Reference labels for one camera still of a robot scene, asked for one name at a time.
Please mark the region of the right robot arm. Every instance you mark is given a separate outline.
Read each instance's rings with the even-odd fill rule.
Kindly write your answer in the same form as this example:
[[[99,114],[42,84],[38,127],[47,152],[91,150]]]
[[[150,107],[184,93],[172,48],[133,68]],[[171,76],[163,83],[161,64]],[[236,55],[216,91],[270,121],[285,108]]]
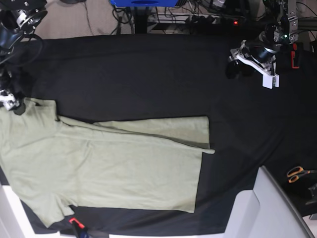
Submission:
[[[16,115],[22,115],[26,106],[23,99],[14,92],[7,66],[11,64],[9,60],[18,54],[16,46],[25,38],[39,41],[39,50],[30,60],[15,66],[24,66],[39,56],[44,43],[43,39],[35,34],[35,30],[48,13],[46,5],[46,0],[0,2],[0,105]]]

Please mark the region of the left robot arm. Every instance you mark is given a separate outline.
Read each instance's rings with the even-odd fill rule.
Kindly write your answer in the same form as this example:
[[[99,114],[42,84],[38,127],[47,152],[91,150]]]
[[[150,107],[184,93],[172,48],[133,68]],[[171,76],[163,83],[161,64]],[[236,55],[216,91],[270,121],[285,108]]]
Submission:
[[[243,40],[239,48],[230,50],[225,74],[236,79],[257,71],[262,75],[262,86],[272,89],[280,83],[276,54],[298,40],[298,16],[295,0],[265,0],[264,5],[272,19],[255,40]]]

